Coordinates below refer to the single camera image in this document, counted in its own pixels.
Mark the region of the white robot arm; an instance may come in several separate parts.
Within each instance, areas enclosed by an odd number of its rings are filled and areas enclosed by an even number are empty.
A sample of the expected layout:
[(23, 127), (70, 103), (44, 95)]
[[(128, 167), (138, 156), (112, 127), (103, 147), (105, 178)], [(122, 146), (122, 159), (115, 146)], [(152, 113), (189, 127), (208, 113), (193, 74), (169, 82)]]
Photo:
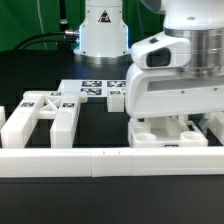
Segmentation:
[(163, 31), (131, 47), (125, 108), (151, 118), (224, 111), (224, 0), (140, 0)]

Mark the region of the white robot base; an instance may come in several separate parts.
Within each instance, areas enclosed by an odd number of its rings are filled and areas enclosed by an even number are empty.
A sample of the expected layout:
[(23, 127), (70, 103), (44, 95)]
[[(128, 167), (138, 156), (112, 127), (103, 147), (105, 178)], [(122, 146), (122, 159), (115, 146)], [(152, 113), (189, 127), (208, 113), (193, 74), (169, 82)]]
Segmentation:
[(79, 26), (75, 59), (91, 64), (119, 64), (130, 59), (128, 26), (122, 0), (85, 0), (85, 19)]

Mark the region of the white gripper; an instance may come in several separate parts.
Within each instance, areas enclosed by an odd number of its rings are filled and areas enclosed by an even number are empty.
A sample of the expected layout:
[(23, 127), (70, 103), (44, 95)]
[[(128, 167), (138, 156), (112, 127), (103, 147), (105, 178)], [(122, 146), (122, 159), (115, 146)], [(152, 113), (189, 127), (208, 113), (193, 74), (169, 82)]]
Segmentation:
[(178, 69), (142, 70), (132, 64), (125, 108), (135, 119), (224, 111), (224, 70), (207, 78), (183, 78)]

